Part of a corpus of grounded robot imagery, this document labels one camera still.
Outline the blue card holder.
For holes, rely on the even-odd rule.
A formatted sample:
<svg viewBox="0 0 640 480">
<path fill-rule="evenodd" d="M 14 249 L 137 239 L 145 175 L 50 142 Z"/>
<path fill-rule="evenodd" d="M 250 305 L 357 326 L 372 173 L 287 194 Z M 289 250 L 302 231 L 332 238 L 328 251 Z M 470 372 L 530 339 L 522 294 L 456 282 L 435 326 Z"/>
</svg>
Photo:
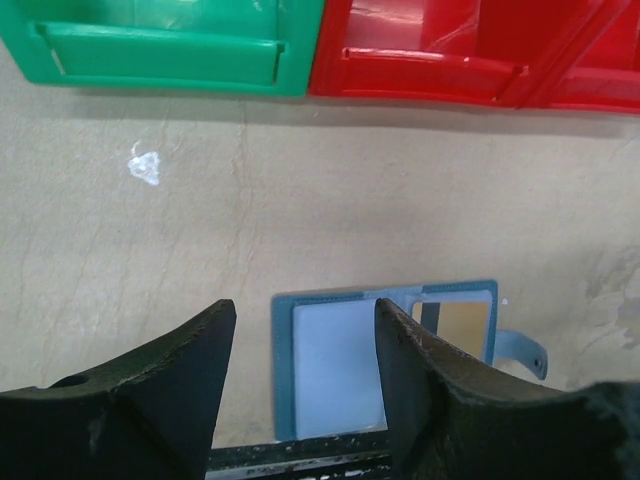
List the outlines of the blue card holder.
<svg viewBox="0 0 640 480">
<path fill-rule="evenodd" d="M 386 425 L 375 346 L 375 304 L 387 298 L 436 335 L 441 303 L 489 306 L 483 359 L 519 362 L 543 380 L 545 348 L 500 330 L 498 284 L 475 280 L 284 293 L 271 301 L 274 429 L 279 441 L 382 429 Z"/>
</svg>

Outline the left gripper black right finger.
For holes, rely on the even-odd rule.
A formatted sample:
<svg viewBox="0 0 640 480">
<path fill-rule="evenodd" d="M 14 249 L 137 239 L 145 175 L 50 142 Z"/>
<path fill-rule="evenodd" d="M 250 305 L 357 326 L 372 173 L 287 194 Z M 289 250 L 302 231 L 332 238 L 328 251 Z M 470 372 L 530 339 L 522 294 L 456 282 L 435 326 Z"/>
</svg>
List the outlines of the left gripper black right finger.
<svg viewBox="0 0 640 480">
<path fill-rule="evenodd" d="M 432 335 L 388 299 L 376 354 L 394 468 L 404 479 L 636 479 L 639 385 L 562 392 Z"/>
</svg>

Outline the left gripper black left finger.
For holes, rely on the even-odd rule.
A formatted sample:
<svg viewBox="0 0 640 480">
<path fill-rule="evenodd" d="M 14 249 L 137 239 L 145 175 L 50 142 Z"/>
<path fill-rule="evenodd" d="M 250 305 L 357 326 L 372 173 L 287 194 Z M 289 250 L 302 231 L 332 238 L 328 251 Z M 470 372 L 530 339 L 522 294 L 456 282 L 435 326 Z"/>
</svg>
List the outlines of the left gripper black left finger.
<svg viewBox="0 0 640 480">
<path fill-rule="evenodd" d="M 219 300 L 48 388 L 2 393 L 2 478 L 204 478 L 235 324 Z"/>
</svg>

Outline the orange yellow credit card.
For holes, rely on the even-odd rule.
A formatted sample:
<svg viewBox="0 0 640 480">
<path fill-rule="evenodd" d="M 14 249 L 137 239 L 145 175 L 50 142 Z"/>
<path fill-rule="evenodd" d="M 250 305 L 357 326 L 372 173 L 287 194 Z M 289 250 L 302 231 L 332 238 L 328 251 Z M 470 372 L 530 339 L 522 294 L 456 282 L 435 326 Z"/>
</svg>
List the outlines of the orange yellow credit card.
<svg viewBox="0 0 640 480">
<path fill-rule="evenodd" d="M 441 303 L 436 335 L 482 360 L 489 306 L 484 302 Z"/>
</svg>

